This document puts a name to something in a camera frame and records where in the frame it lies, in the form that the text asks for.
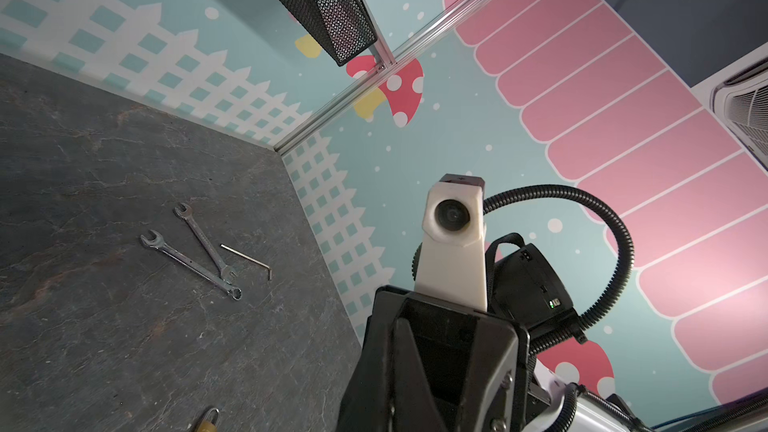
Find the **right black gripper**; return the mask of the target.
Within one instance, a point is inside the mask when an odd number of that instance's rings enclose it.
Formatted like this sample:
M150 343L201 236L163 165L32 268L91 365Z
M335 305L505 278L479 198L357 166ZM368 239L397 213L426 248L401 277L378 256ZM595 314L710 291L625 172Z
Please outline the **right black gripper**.
M529 334L414 291L375 294L339 431L520 431Z

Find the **brass padlock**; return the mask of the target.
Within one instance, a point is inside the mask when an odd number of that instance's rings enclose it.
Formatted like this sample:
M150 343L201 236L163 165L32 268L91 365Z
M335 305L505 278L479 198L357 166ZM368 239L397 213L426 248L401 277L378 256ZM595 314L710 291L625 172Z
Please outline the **brass padlock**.
M217 407L209 407L203 412L203 414L199 418L198 422L196 423L192 431L193 432L217 432L218 431L217 424L218 424L219 418L220 418L220 410Z

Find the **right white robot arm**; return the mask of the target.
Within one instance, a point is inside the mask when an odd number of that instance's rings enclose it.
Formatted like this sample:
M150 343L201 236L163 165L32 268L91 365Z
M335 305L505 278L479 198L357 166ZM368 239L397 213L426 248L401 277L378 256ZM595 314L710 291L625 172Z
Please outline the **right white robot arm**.
M497 259L486 216L535 199L593 211L612 232L617 262L592 306L578 313L539 249L517 233ZM634 244L622 219L581 189L557 184L485 195L479 177L447 174L429 191L424 236L412 261L415 285L379 287L362 352L342 397L340 431L641 431L618 395L601 397L553 374L538 356L565 341L586 342L626 288Z

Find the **silver hex key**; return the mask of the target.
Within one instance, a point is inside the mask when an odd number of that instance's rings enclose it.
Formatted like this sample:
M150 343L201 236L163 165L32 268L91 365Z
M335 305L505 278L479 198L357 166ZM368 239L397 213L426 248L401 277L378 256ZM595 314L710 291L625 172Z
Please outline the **silver hex key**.
M247 255L247 254L245 254L243 252L240 252L240 251L238 251L238 250L236 250L236 249L234 249L234 248L232 248L232 247L230 247L230 246L228 246L226 244L222 243L222 244L219 244L219 246L223 250L228 251L228 252L230 252L230 253L232 253L232 254L234 254L234 255L242 258L242 259L245 259L245 260L247 260L247 261L249 261L249 262L251 262L251 263L253 263L253 264L255 264L255 265L259 266L259 267L261 267L262 269L266 270L267 271L267 280L268 281L272 281L273 280L274 276L273 276L273 270L272 270L271 266L267 265L266 263L264 263L264 262L262 262L260 260L255 259L255 258L253 258L253 257L251 257L251 256L249 256L249 255Z

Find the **short silver wrench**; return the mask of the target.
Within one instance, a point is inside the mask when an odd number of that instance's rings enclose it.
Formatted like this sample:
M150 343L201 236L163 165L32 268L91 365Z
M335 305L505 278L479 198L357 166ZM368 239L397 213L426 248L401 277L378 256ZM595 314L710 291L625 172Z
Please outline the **short silver wrench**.
M201 227L197 224L193 216L192 207L187 203L179 202L174 207L174 213L177 217L181 218L187 223L192 233L195 235L211 260L214 262L221 279L225 282L231 283L232 280L237 277L237 274L234 272L232 267L223 260L219 252L214 247L213 243L208 239Z

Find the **long silver wrench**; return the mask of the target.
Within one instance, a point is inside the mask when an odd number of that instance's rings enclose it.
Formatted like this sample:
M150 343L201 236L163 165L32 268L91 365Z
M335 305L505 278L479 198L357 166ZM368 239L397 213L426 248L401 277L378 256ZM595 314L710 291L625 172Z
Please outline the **long silver wrench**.
M150 230L150 233L153 235L152 238L149 238L145 235L140 236L140 241L144 247L165 254L192 272L196 273L200 277L204 278L208 282L214 284L233 300L239 301L242 299L242 290L239 287L226 282L219 275L207 270L202 265L198 264L191 258L168 245L164 237L159 232Z

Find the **ceiling air vent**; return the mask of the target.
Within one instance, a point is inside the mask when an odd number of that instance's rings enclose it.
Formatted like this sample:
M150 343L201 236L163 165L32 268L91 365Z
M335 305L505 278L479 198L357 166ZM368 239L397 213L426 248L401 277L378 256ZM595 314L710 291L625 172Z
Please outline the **ceiling air vent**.
M767 168L767 59L717 85L710 105L718 119Z

